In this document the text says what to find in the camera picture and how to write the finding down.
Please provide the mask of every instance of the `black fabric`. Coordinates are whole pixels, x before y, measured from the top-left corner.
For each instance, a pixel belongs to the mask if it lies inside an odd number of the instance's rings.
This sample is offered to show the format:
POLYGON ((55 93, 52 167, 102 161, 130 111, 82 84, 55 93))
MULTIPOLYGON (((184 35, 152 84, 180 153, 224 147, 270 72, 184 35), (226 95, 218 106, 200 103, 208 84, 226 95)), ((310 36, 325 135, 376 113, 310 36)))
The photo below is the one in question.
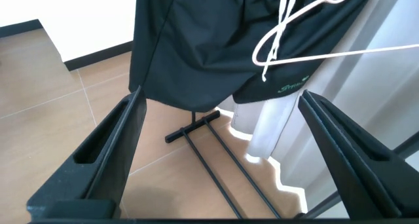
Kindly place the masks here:
MULTIPOLYGON (((297 0, 291 14, 315 0, 297 0)), ((278 59, 327 54, 368 0, 320 5, 287 25, 278 59)), ((137 0, 130 90, 189 111, 209 111, 300 89, 323 60, 263 67, 251 55, 278 23, 280 0, 137 0)), ((265 61, 271 42, 259 53, 265 61)))

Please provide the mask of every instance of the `tile floor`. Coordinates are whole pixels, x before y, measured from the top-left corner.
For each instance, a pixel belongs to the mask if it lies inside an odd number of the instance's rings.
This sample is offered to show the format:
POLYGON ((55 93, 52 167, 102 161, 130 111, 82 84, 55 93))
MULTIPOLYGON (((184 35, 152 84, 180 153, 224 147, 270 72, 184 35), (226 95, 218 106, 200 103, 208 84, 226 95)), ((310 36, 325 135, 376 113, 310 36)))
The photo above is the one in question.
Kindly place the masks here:
MULTIPOLYGON (((27 199, 128 94, 130 55, 68 72, 42 29, 0 39, 0 223, 29 221, 27 199)), ((164 142, 189 122, 189 112, 147 101, 122 217, 235 218, 185 139, 164 142)), ((245 159, 247 141, 229 122, 222 116, 212 125, 284 217, 300 212, 298 195, 279 189, 271 163, 245 159)), ((245 217, 273 217, 207 128, 191 138, 245 217)))

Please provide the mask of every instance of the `white curtain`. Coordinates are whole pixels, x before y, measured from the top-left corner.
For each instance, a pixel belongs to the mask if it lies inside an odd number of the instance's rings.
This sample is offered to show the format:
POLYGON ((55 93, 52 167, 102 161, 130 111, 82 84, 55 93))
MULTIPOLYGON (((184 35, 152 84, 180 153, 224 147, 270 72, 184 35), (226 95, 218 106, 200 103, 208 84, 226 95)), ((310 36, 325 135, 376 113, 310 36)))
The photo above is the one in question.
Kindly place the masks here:
MULTIPOLYGON (((369 0, 333 52, 417 44, 418 26, 417 0, 369 0)), ((304 89, 326 97, 391 149, 419 131, 418 49, 326 60, 304 89)), ((301 92, 233 104, 232 127, 253 133, 248 152, 280 162, 282 183, 304 188, 310 209, 336 187, 295 104, 301 92)))

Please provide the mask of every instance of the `baseboard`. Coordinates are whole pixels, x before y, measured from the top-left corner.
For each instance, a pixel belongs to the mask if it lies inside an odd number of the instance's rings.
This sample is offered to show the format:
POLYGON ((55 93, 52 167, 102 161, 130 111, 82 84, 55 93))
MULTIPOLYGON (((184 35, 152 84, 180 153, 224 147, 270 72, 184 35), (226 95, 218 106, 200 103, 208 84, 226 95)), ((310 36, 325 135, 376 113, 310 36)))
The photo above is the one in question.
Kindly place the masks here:
POLYGON ((64 62, 65 66, 69 71, 106 60, 118 56, 120 54, 127 53, 132 50, 132 41, 123 43, 114 47, 106 48, 105 50, 100 50, 95 53, 88 54, 86 56, 81 56, 75 58, 74 60, 69 60, 64 62))
POLYGON ((12 24, 9 26, 0 27, 0 38, 21 34, 27 31, 33 31, 41 28, 43 27, 38 19, 22 22, 19 24, 12 24))

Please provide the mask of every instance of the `green embroidered logo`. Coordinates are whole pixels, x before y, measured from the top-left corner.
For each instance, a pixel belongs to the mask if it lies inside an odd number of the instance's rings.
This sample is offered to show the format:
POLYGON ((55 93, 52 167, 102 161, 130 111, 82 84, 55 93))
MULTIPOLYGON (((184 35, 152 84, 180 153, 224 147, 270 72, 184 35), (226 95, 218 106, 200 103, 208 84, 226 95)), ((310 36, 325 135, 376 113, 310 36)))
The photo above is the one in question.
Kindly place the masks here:
POLYGON ((282 93, 282 92, 284 92, 286 90, 291 90, 291 89, 294 89, 294 88, 296 88, 298 86, 303 85, 308 80, 309 77, 310 76, 307 75, 307 76, 305 76, 305 78, 301 79, 301 82, 299 82, 299 83, 288 84, 288 85, 282 87, 281 90, 278 91, 278 93, 282 93))

